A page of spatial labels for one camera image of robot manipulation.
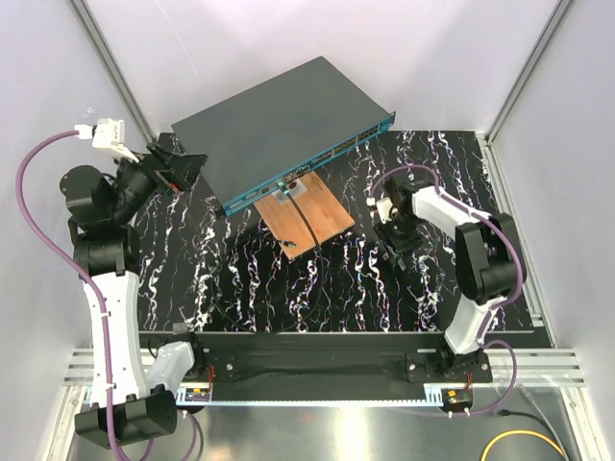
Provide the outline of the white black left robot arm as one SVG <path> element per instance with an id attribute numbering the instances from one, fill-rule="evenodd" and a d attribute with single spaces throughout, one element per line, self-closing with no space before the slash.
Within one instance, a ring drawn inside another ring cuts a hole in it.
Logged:
<path id="1" fill-rule="evenodd" d="M 190 190 L 208 160 L 205 154 L 169 152 L 157 142 L 147 149 L 120 159 L 111 177 L 81 165 L 60 181 L 92 330 L 90 408 L 76 415 L 75 429 L 115 452 L 173 433 L 181 383 L 200 378 L 208 366 L 201 342 L 187 331 L 166 340 L 150 368 L 142 363 L 136 313 L 140 237 L 131 221 L 153 195 Z"/>

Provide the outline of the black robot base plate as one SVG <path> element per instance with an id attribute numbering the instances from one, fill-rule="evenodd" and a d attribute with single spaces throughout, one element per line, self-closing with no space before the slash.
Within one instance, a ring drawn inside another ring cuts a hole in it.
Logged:
<path id="1" fill-rule="evenodd" d="M 240 389 L 265 386 L 355 388 L 374 384 L 445 387 L 491 384 L 486 354 L 467 371 L 445 378 L 427 362 L 443 345 L 440 333 L 241 333 L 198 334 L 213 384 Z"/>

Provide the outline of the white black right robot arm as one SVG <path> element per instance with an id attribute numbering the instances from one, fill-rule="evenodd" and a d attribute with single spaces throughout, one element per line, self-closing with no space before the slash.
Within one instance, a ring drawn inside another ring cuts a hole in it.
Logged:
<path id="1" fill-rule="evenodd" d="M 427 362 L 445 379 L 454 381 L 479 361 L 484 337 L 500 307 L 522 292 L 527 269 L 512 216 L 488 214 L 463 204 L 436 181 L 398 183 L 380 180 L 385 196 L 366 203 L 379 222 L 374 231 L 385 255 L 406 269 L 422 245 L 418 228 L 430 224 L 454 241 L 455 279 L 461 295 L 444 333 L 443 345 Z"/>

